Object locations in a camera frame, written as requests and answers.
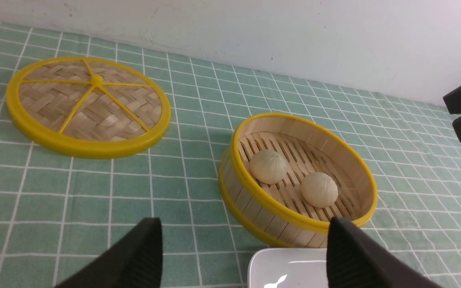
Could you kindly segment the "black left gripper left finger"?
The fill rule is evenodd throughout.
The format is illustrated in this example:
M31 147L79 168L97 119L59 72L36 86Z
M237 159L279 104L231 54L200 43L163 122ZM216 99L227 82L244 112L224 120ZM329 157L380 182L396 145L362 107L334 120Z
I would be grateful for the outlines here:
M159 288L163 236L159 218L144 218L121 240L57 288Z

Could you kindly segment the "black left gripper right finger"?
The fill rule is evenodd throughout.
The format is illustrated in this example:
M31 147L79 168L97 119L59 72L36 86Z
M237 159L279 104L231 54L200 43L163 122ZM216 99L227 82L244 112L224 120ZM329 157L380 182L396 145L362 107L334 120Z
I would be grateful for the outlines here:
M333 217L328 229L326 276L330 288L438 288L347 218Z

